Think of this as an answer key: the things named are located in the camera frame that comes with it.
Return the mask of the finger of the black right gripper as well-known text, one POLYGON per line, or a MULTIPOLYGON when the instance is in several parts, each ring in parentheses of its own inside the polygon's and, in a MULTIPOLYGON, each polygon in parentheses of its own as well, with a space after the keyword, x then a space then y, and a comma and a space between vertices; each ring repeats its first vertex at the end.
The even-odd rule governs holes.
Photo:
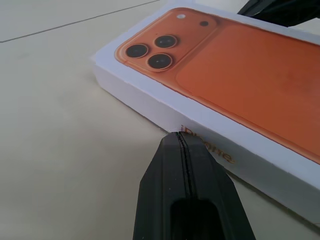
POLYGON ((283 27, 293 27, 320 17, 320 0, 249 0, 239 15, 283 27))

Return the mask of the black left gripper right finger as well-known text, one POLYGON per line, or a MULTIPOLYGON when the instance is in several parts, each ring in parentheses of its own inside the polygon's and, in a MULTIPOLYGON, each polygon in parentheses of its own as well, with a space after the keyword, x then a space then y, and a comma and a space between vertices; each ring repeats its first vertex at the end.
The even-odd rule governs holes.
POLYGON ((178 134, 185 150, 190 187, 188 240, 254 240, 256 237, 231 178, 203 141, 178 134))

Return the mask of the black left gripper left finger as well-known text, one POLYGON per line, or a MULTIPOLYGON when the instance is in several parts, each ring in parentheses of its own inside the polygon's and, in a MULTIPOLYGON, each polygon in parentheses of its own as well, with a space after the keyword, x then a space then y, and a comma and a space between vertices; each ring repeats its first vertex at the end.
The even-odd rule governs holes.
POLYGON ((162 138, 139 184, 133 239, 187 240, 194 197, 190 155, 182 133, 162 138))

